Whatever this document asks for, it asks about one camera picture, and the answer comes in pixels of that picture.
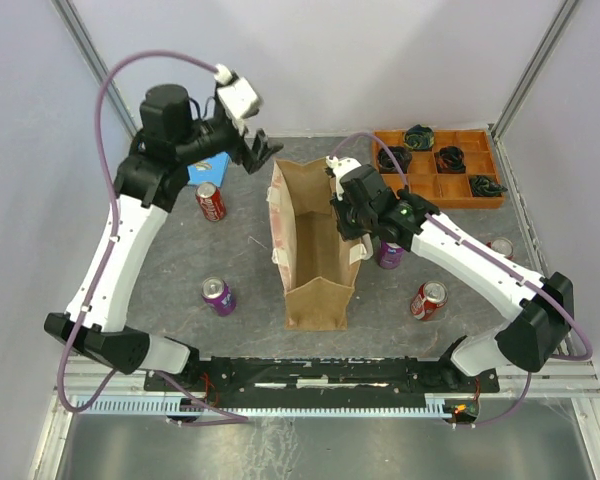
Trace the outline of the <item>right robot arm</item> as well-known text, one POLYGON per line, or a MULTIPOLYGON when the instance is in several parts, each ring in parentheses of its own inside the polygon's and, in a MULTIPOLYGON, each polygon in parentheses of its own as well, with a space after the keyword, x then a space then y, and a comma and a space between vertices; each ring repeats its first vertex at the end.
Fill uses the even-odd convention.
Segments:
POLYGON ((352 158, 326 161, 335 181, 330 200, 345 240, 365 235, 394 243, 442 267, 485 298, 504 322, 468 336, 438 368, 447 389, 461 391, 475 376, 513 364, 540 371, 572 329, 573 283, 515 264, 460 229, 438 207, 406 189, 393 191, 380 173, 352 158))

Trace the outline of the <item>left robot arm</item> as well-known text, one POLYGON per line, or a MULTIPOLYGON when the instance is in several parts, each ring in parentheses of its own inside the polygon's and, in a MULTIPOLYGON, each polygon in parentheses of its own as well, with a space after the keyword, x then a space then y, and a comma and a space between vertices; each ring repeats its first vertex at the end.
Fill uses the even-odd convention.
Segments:
POLYGON ((247 142, 246 121, 262 100, 246 79, 216 85, 214 100, 212 117, 195 119, 184 87, 159 85, 146 93, 142 128, 113 182, 118 211, 107 220, 80 291, 44 322, 51 337, 94 361, 124 374, 161 370, 181 390, 200 381, 197 349, 126 324, 140 268, 189 181, 189 166, 226 153, 254 173, 282 147, 269 143, 263 130, 247 142))

